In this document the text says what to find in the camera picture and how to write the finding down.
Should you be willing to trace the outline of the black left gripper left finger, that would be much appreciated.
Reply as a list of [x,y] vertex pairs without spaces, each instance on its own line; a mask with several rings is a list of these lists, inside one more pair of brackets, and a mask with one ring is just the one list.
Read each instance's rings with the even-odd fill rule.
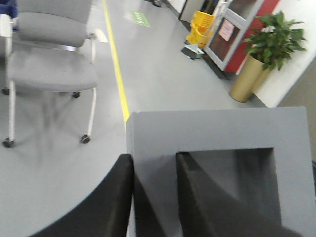
[[100,184],[70,212],[36,237],[124,237],[133,194],[133,159],[119,155]]

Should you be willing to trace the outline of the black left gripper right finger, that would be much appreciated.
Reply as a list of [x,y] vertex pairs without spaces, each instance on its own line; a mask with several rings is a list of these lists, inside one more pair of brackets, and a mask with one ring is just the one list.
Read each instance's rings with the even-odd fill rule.
[[299,237],[255,213],[215,183],[188,152],[176,154],[179,218],[185,237]]

